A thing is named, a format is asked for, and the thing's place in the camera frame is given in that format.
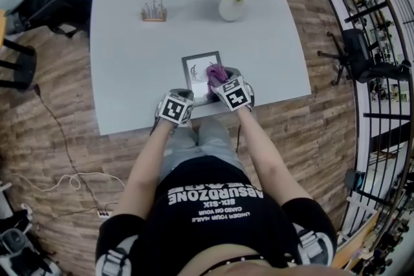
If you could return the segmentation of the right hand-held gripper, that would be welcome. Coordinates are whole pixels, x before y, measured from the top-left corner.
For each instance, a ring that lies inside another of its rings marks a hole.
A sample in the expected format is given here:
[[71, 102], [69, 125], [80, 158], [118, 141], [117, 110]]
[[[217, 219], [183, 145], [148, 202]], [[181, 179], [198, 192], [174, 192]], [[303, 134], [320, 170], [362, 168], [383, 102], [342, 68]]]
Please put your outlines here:
[[254, 107], [255, 97], [251, 85], [236, 68], [212, 67], [212, 92], [231, 110]]

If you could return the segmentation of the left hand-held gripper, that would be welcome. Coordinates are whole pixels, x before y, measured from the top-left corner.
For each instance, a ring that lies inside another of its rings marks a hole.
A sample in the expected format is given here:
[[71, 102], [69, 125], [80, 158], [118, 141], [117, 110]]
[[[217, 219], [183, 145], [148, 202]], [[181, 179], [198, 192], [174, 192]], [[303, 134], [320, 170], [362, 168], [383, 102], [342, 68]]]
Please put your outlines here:
[[200, 107], [211, 103], [209, 99], [194, 99], [192, 90], [189, 89], [171, 89], [165, 93], [163, 99], [158, 103], [155, 109], [155, 121], [151, 129], [151, 134], [158, 125], [160, 119], [169, 121], [173, 124], [171, 134], [177, 127], [185, 125], [191, 116], [193, 106]]

